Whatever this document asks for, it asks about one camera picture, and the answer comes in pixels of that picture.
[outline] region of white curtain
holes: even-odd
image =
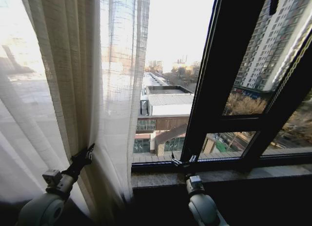
[[[0,201],[44,192],[95,143],[71,198],[98,223],[131,199],[149,0],[0,0]]]

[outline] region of bare tree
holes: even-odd
[[[312,113],[295,111],[283,126],[279,136],[285,134],[312,142]]]
[[[267,102],[260,98],[253,99],[249,96],[231,93],[226,107],[229,114],[257,114],[262,113]]]

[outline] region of window frame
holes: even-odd
[[[208,133],[242,131],[256,131],[256,133],[241,157],[199,160],[194,165],[194,171],[236,168],[248,170],[252,167],[312,162],[312,153],[262,156],[262,153],[311,90],[312,81],[307,77],[308,71],[304,71],[306,66],[311,64],[312,47],[309,46],[312,39],[311,31],[262,114],[222,115],[264,2],[265,0],[215,0],[214,2],[180,160],[188,161],[192,155],[199,155]],[[241,29],[231,30],[229,36],[226,27],[233,23],[234,18],[239,18],[235,21]],[[235,47],[235,51],[231,48],[224,49],[224,45],[220,45],[222,43],[227,43],[229,47]],[[303,51],[305,51],[304,55],[299,62],[296,62]],[[227,61],[220,61],[220,57],[227,57]],[[295,67],[295,74],[291,74],[292,67]],[[233,71],[227,71],[227,77],[224,77],[222,71],[209,71],[211,69],[232,69]],[[217,82],[211,81],[211,79],[222,79],[223,87],[218,88]],[[210,95],[210,102],[214,102],[214,107],[210,107],[209,114],[207,114],[206,92],[214,92],[215,89],[218,89],[217,94]],[[132,171],[176,171],[176,167],[170,161],[134,163]]]

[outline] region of robotic hand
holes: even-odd
[[[72,156],[67,170],[48,170],[43,174],[48,184],[46,193],[28,202],[20,211],[16,226],[52,226],[63,211],[80,171],[92,162],[94,144]]]
[[[213,199],[205,194],[200,177],[187,173],[190,166],[197,160],[198,156],[193,155],[189,162],[182,163],[176,160],[172,153],[172,163],[177,167],[182,167],[183,172],[186,173],[186,189],[190,197],[189,209],[199,226],[227,226]]]

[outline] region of overcast sky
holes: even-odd
[[[146,64],[163,60],[164,72],[187,55],[201,60],[214,0],[151,0]]]

